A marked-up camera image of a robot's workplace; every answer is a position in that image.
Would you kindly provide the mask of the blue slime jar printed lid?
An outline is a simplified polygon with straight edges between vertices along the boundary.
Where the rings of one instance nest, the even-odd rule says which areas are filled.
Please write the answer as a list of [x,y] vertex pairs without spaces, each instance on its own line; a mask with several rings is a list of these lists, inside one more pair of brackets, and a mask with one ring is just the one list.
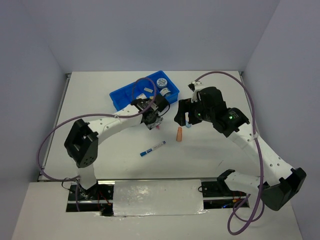
[[156,80],[156,85],[159,89],[166,88],[168,86],[168,80],[164,77],[158,78]]

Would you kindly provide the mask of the grey eraser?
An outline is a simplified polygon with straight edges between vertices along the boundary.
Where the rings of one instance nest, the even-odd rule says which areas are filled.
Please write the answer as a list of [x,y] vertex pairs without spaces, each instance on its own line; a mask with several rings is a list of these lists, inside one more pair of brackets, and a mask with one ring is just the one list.
[[148,87],[145,87],[143,90],[148,93],[153,93],[153,90]]

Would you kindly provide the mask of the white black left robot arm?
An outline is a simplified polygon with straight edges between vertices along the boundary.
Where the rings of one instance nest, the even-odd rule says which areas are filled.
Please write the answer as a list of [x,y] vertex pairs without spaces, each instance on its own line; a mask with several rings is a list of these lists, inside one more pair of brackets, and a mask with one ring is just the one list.
[[123,109],[97,120],[85,122],[76,120],[64,142],[68,155],[74,160],[79,175],[79,192],[91,200],[99,193],[99,184],[95,176],[94,161],[98,158],[99,145],[109,137],[130,127],[144,124],[149,130],[160,125],[161,112],[170,107],[170,103],[161,94],[153,99],[138,98]]

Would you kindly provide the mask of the blue translucent case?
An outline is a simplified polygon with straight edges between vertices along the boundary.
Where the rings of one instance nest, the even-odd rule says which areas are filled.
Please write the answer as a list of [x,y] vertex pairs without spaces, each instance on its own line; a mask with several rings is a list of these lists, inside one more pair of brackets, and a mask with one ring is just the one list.
[[192,127],[192,125],[191,125],[188,121],[186,121],[185,126],[186,126],[188,129]]

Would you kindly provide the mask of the orange translucent case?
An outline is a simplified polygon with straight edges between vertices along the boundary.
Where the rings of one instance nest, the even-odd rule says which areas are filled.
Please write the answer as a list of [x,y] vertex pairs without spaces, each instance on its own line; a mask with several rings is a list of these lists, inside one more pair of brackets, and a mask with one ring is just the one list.
[[177,128],[177,134],[176,134],[176,141],[181,142],[182,141],[182,136],[183,136],[183,129],[181,126]]

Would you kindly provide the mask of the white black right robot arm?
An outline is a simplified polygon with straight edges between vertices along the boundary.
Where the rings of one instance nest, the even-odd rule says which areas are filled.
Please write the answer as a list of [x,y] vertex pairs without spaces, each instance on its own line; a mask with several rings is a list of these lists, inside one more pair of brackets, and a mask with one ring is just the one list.
[[201,122],[212,123],[213,128],[236,144],[250,160],[263,166],[263,174],[252,176],[228,169],[217,177],[217,190],[223,196],[233,191],[258,195],[271,210],[280,210],[301,189],[306,172],[285,162],[256,133],[249,119],[238,109],[227,107],[216,87],[199,83],[188,86],[192,97],[178,102],[174,121],[181,127]]

